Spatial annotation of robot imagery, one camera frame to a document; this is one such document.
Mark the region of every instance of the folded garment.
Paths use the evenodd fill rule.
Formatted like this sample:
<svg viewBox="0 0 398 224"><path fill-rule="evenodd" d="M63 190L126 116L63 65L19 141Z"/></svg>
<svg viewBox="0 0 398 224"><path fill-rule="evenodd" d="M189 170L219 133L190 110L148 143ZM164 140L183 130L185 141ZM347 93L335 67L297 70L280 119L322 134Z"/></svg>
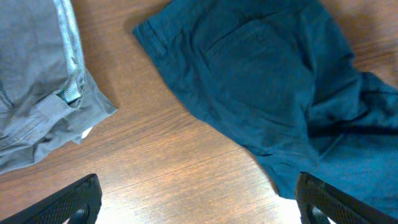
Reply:
<svg viewBox="0 0 398 224"><path fill-rule="evenodd" d="M85 68L69 0L0 1L0 174L116 112Z"/></svg>
<svg viewBox="0 0 398 224"><path fill-rule="evenodd" d="M192 115L294 198L299 172L398 217L398 91L316 0L175 0L133 31Z"/></svg>

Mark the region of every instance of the teal fabric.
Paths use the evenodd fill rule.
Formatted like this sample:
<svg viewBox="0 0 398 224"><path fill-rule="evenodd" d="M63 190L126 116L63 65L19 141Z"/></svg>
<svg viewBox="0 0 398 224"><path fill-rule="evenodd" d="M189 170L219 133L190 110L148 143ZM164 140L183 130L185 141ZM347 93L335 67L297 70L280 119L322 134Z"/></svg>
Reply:
<svg viewBox="0 0 398 224"><path fill-rule="evenodd" d="M315 0L175 0L133 31L198 119L294 198L300 171L398 217L398 91Z"/></svg>

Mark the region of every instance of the wrinkled fabric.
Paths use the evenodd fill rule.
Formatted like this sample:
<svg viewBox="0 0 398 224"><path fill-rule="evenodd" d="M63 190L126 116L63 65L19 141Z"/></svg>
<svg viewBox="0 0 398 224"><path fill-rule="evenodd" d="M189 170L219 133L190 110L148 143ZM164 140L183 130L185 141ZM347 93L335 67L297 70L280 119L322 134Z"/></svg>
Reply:
<svg viewBox="0 0 398 224"><path fill-rule="evenodd" d="M86 70L69 0L0 1L0 174L116 112Z"/></svg>
<svg viewBox="0 0 398 224"><path fill-rule="evenodd" d="M398 91L315 0L175 0L133 31L196 118L294 198L299 172L398 218Z"/></svg>

